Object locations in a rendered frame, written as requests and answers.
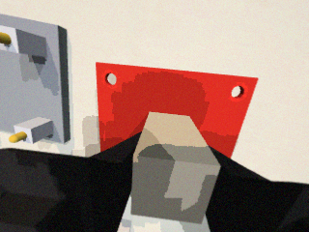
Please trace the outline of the red board with square handle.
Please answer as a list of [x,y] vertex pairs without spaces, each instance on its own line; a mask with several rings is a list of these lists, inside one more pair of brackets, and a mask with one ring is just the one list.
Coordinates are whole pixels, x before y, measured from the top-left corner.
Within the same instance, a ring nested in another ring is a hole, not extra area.
[[130,214],[202,224],[221,167],[209,146],[231,158],[258,77],[100,62],[96,74],[100,151],[142,131]]

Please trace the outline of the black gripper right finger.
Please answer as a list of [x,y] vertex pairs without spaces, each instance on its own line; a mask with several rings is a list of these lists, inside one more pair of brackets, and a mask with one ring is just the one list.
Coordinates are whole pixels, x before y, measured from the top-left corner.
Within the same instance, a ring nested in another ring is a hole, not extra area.
[[206,211],[211,232],[290,232],[309,217],[309,184],[270,181],[209,147],[221,165]]

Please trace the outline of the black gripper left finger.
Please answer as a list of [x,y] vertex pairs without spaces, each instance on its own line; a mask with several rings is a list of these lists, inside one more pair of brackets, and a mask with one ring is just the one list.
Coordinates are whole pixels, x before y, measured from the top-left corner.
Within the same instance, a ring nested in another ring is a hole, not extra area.
[[131,193],[133,154],[141,133],[88,158],[0,149],[0,195],[75,201],[85,232],[117,232]]

